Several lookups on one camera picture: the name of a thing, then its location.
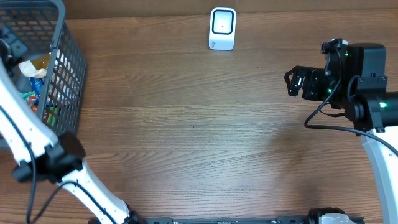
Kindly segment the clear cookie bag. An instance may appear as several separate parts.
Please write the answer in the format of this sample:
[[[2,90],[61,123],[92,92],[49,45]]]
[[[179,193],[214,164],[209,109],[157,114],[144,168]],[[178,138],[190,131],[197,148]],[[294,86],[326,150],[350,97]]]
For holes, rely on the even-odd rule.
[[[57,52],[57,58],[64,60],[64,54],[61,54],[60,56],[60,50],[58,50]],[[29,60],[26,62],[22,62],[20,63],[19,69],[22,72],[23,76],[30,78],[30,77],[34,77],[34,78],[41,78],[44,81],[44,77],[47,76],[47,67],[49,65],[50,62],[50,58],[51,58],[51,53],[41,56],[37,59],[34,60]],[[65,75],[65,71],[62,70],[62,66],[59,66],[58,61],[55,61],[55,65],[54,65],[54,69],[57,69],[59,73],[61,73],[62,75]],[[56,77],[55,76],[55,72],[53,72],[53,77],[52,77],[52,82],[55,82],[56,84],[61,84],[61,79],[60,77]],[[53,96],[57,97],[57,100],[63,100],[64,96],[62,96],[61,93],[58,93],[56,90],[53,90],[53,87],[49,87],[49,91],[51,91]]]

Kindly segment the green gummy candy bag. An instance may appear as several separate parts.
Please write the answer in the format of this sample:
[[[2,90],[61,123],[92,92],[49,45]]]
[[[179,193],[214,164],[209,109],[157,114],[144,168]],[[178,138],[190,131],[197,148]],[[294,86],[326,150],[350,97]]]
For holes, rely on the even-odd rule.
[[[35,91],[20,93],[20,95],[23,98],[23,100],[28,104],[28,106],[31,108],[31,110],[35,114],[37,114],[39,108],[39,95],[37,95]],[[54,113],[58,112],[57,106],[55,106],[53,103],[50,106],[46,104],[46,109],[49,109]],[[46,109],[44,109],[43,121],[46,122],[47,124],[50,124],[51,126],[55,126],[56,117],[54,117],[51,113],[47,112]]]

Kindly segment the blue snack wrapper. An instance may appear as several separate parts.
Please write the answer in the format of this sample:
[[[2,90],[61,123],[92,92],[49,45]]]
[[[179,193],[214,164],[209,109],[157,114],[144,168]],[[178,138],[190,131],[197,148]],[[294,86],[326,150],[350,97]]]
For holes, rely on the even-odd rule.
[[[29,81],[32,91],[34,91],[37,96],[40,96],[44,81],[41,78],[34,78],[34,77],[30,77]]]

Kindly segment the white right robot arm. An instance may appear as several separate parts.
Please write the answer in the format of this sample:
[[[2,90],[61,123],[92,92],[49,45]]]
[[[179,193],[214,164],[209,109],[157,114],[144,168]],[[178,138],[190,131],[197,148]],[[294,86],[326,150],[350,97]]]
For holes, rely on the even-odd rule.
[[[324,68],[297,65],[284,75],[289,96],[318,101],[305,120],[311,129],[354,133],[373,169],[384,223],[397,223],[397,93],[387,91],[386,48],[382,44],[348,44],[333,39],[321,44]],[[309,121],[325,105],[339,109],[353,127],[314,125]]]

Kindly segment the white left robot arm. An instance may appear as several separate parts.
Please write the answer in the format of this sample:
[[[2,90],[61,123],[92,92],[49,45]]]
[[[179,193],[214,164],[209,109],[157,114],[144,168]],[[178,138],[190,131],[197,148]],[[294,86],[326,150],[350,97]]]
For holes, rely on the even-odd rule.
[[[89,168],[76,137],[86,60],[64,23],[1,22],[1,136],[20,182],[47,180],[99,223],[140,223]]]

